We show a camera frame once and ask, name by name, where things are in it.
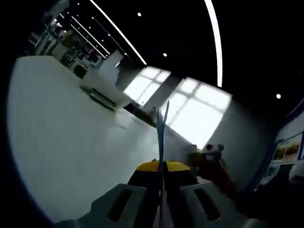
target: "floor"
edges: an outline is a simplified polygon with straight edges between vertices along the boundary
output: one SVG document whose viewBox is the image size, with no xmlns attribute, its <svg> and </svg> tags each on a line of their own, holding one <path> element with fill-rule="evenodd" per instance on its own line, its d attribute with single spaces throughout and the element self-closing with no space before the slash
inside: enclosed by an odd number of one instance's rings
<svg viewBox="0 0 304 228">
<path fill-rule="evenodd" d="M 92 101 L 53 57 L 21 58 L 12 76 L 13 156 L 36 203 L 53 221 L 86 214 L 92 201 L 158 158 L 156 129 Z"/>
</svg>

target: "person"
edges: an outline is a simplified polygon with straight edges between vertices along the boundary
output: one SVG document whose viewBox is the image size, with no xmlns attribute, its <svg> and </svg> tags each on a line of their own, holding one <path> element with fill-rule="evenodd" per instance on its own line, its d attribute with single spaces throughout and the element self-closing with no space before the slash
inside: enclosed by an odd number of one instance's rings
<svg viewBox="0 0 304 228">
<path fill-rule="evenodd" d="M 296 165 L 303 166 L 304 160 L 298 161 Z M 206 156 L 202 156 L 197 168 L 201 178 L 212 181 L 232 200 L 237 211 L 249 219 L 263 220 L 268 227 L 298 227 L 303 219 L 303 176 L 297 174 L 290 178 L 289 172 L 285 171 L 257 191 L 246 192 L 237 190 L 226 167 L 218 161 L 209 162 Z"/>
</svg>

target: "black ceiling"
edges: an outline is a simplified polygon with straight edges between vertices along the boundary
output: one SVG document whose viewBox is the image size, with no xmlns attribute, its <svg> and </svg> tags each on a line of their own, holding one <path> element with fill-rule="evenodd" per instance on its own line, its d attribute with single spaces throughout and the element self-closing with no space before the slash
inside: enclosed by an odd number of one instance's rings
<svg viewBox="0 0 304 228">
<path fill-rule="evenodd" d="M 217 85 L 215 42 L 204 1 L 95 2 L 147 65 Z M 290 112 L 304 97 L 304 14 L 300 3 L 282 0 L 212 2 L 222 44 L 222 89 L 262 115 L 280 118 Z M 142 64 L 89 0 L 71 1 L 63 14 L 67 20 L 73 15 L 109 52 L 120 49 L 132 61 Z M 74 20 L 71 23 L 79 27 Z M 276 94 L 281 94 L 282 98 L 276 99 Z"/>
</svg>

